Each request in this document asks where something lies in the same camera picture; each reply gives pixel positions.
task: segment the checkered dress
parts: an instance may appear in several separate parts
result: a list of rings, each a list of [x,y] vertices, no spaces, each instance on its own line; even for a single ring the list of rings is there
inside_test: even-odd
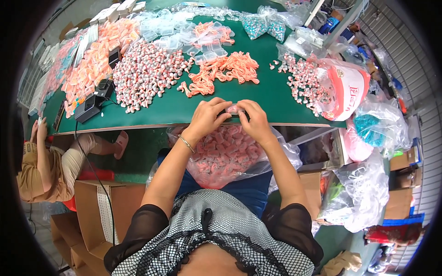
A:
[[[112,275],[176,275],[183,259],[206,242],[231,253],[248,275],[311,276],[314,270],[308,257],[273,239],[239,200],[220,190],[201,189],[176,198],[169,226]]]

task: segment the silver bangle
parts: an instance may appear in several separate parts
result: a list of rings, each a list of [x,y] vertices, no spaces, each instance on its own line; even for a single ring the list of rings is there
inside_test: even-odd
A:
[[[178,134],[178,137],[183,140],[183,142],[186,144],[186,146],[191,149],[192,153],[195,154],[195,151],[192,149],[192,146],[181,136],[181,134]]]

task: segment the pink slipper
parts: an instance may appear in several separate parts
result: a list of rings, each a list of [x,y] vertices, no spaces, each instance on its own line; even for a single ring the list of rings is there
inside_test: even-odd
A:
[[[124,130],[122,130],[120,132],[120,135],[118,135],[118,138],[117,138],[117,141],[116,141],[116,143],[118,143],[121,146],[122,150],[121,150],[119,155],[114,153],[115,159],[117,159],[117,160],[121,159],[121,157],[124,154],[124,150],[126,149],[126,146],[127,146],[128,142],[129,142],[129,135],[127,135],[127,133]]]

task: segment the green workbench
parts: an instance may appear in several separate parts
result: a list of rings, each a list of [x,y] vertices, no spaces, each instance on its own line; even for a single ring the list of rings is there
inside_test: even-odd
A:
[[[229,1],[229,8],[238,11],[256,12],[260,4],[271,5],[283,11],[283,7],[270,1]],[[196,16],[194,23],[208,22],[213,20],[208,16]],[[224,46],[223,48],[230,54],[232,52],[249,52],[252,59],[256,60],[259,68],[256,70],[258,74],[259,84],[253,82],[245,82],[238,84],[237,79],[230,82],[220,82],[218,79],[214,81],[215,93],[213,95],[202,96],[196,95],[187,98],[184,93],[177,91],[179,83],[185,81],[190,84],[192,81],[186,73],[183,74],[178,84],[171,89],[166,89],[162,98],[154,97],[153,103],[149,108],[141,108],[135,113],[126,114],[126,108],[122,108],[108,101],[103,104],[102,113],[94,116],[84,124],[78,124],[78,133],[96,132],[120,129],[141,129],[156,128],[170,125],[179,125],[190,123],[195,108],[200,101],[209,101],[213,97],[220,97],[226,101],[236,103],[242,99],[250,99],[256,101],[266,111],[268,121],[271,125],[291,125],[291,126],[317,126],[317,127],[346,127],[345,122],[329,121],[321,116],[315,117],[310,109],[305,105],[296,103],[291,95],[291,90],[287,86],[287,77],[289,73],[278,73],[277,66],[274,70],[269,69],[269,63],[277,59],[278,51],[275,47],[278,42],[269,34],[264,34],[256,40],[250,40],[240,21],[225,20],[222,24],[229,26],[234,32],[235,44],[232,46]],[[287,28],[286,37],[291,30]],[[191,73],[198,73],[199,66],[194,65],[190,70]],[[65,97],[65,93],[58,89],[55,94],[46,103],[44,116],[47,117],[49,127],[49,135],[69,134],[75,130],[76,121],[74,116],[66,119],[65,114],[60,123],[58,132],[52,128],[57,111],[61,101]],[[34,115],[30,121],[33,122],[38,117]],[[232,118],[229,123],[239,123],[238,118]]]

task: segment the woman's hand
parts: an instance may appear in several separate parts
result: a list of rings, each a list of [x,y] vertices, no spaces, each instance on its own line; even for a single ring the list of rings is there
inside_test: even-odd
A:
[[[276,136],[270,130],[267,115],[258,103],[251,100],[242,100],[236,106],[244,108],[249,114],[250,121],[247,120],[244,112],[238,112],[244,131],[262,147],[264,144],[276,140]]]
[[[46,117],[43,118],[42,122],[38,126],[37,130],[37,142],[45,141],[46,136],[48,135],[48,123],[46,123]]]
[[[35,120],[34,124],[32,125],[32,130],[30,132],[30,141],[32,143],[37,143],[35,140],[37,138],[37,130],[38,130],[38,120]]]
[[[192,117],[192,122],[182,133],[182,136],[193,147],[207,134],[216,130],[222,122],[232,117],[230,113],[218,114],[225,108],[232,105],[232,102],[215,97],[208,102],[201,101]]]

